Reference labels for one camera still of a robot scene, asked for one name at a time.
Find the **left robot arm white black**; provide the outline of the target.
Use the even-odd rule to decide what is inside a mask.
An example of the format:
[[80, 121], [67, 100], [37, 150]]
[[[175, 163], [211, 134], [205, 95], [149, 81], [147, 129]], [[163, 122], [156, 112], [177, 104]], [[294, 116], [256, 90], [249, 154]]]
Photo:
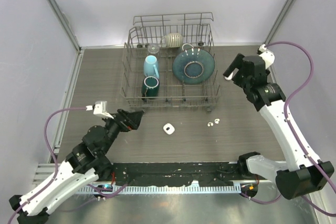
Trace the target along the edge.
[[11, 216], [18, 223], [46, 223], [49, 216], [80, 187], [97, 180], [105, 182], [112, 174], [113, 165], [107, 152], [121, 132], [137, 130], [144, 111], [128, 112], [118, 109], [108, 113], [103, 105], [83, 107], [100, 117], [104, 126], [91, 127], [55, 171], [34, 190], [24, 195], [14, 195], [9, 203], [14, 211]]

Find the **white earbud charging case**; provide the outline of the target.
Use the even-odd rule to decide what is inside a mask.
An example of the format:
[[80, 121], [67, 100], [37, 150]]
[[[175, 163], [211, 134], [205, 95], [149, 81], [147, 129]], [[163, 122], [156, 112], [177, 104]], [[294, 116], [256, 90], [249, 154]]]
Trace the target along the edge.
[[172, 135], [175, 132], [175, 127], [171, 123], [167, 123], [163, 126], [163, 131], [167, 135]]

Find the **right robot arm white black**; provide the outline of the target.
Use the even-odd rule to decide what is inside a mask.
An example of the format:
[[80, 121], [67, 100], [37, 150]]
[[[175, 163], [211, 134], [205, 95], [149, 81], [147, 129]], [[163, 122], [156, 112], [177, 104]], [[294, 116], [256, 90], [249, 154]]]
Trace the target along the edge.
[[286, 96], [276, 83], [268, 82], [270, 61], [262, 55], [238, 54], [224, 76], [232, 78], [242, 88], [247, 100], [271, 128], [285, 157], [285, 163], [272, 161], [258, 152], [243, 154], [238, 158], [237, 173], [242, 179], [254, 175], [276, 184], [286, 199], [294, 199], [321, 190], [334, 173], [330, 161], [323, 162], [312, 150], [289, 112], [284, 110]]

